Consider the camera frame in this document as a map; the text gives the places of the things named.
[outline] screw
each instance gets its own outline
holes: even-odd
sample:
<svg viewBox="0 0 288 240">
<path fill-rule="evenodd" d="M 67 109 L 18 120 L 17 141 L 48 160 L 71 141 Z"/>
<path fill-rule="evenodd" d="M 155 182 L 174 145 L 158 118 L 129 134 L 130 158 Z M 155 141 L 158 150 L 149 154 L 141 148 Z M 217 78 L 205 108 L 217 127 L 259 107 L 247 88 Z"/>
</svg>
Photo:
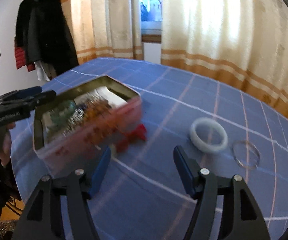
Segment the screw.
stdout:
<svg viewBox="0 0 288 240">
<path fill-rule="evenodd" d="M 236 180 L 236 181 L 242 181 L 242 179 L 243 179 L 243 177 L 241 175 L 239 175 L 239 174 L 236 174 L 234 176 L 234 180 Z"/>
<path fill-rule="evenodd" d="M 203 175 L 208 175 L 208 174 L 209 174 L 209 169 L 207 169 L 207 168 L 202 168 L 202 169 L 200 170 L 200 173 L 203 174 Z"/>
<path fill-rule="evenodd" d="M 50 180 L 50 176 L 49 175 L 44 175 L 42 178 L 41 178 L 41 180 L 42 181 L 44 181 L 44 182 L 46 182 L 46 181 L 48 181 L 48 180 Z"/>
<path fill-rule="evenodd" d="M 77 169 L 77 170 L 75 170 L 75 174 L 77 176 L 82 175 L 82 174 L 84 174 L 84 170 L 83 169 Z"/>
</svg>

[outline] window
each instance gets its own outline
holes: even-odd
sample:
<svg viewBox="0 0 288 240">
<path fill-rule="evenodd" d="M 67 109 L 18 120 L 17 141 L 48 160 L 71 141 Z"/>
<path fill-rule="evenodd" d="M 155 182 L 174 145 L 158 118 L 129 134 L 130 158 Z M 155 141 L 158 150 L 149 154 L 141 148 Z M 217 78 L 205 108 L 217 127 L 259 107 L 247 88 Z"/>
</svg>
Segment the window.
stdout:
<svg viewBox="0 0 288 240">
<path fill-rule="evenodd" d="M 161 35 L 163 0 L 140 0 L 142 34 Z"/>
</svg>

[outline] black coat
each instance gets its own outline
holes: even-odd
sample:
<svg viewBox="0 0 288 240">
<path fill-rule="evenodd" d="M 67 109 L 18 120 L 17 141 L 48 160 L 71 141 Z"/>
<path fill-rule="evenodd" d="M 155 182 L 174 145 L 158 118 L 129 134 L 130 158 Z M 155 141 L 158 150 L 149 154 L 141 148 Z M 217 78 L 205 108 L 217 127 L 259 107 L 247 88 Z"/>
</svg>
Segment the black coat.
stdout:
<svg viewBox="0 0 288 240">
<path fill-rule="evenodd" d="M 52 64 L 57 75 L 78 65 L 60 0 L 24 0 L 17 15 L 16 40 L 27 64 L 42 60 Z"/>
</svg>

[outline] blue tablecloth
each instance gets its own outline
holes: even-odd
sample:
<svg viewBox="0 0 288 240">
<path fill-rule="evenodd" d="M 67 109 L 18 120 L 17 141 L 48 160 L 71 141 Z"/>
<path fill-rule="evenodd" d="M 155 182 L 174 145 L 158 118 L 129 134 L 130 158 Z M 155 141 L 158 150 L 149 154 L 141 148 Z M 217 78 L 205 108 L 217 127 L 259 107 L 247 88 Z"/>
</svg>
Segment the blue tablecloth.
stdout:
<svg viewBox="0 0 288 240">
<path fill-rule="evenodd" d="M 288 227 L 288 120 L 269 106 L 230 86 L 183 70 L 144 61 L 98 58 L 43 86 L 57 93 L 107 74 L 142 94 L 142 122 L 148 141 L 112 159 L 100 192 L 89 207 L 101 239 L 183 239 L 195 202 L 183 189 L 173 162 L 182 145 L 200 166 L 215 174 L 241 174 L 255 196 L 272 240 Z M 188 139 L 192 122 L 214 118 L 227 131 L 229 145 L 248 138 L 261 153 L 256 170 L 246 171 L 228 147 L 219 155 L 197 153 Z M 34 113 L 12 130 L 16 182 L 27 201 L 47 168 L 32 149 Z M 65 198 L 63 220 L 69 239 Z M 223 199 L 218 198 L 211 239 L 217 239 Z"/>
</svg>

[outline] curtain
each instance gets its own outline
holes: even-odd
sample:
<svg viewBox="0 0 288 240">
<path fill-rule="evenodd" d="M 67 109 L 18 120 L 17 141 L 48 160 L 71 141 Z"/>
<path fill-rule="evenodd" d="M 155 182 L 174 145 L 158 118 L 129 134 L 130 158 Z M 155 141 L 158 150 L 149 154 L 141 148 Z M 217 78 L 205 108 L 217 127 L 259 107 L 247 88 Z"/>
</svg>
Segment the curtain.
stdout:
<svg viewBox="0 0 288 240">
<path fill-rule="evenodd" d="M 139 0 L 62 0 L 80 64 L 97 57 L 143 59 Z"/>
<path fill-rule="evenodd" d="M 236 87 L 288 118 L 282 0 L 163 0 L 161 62 Z"/>
</svg>

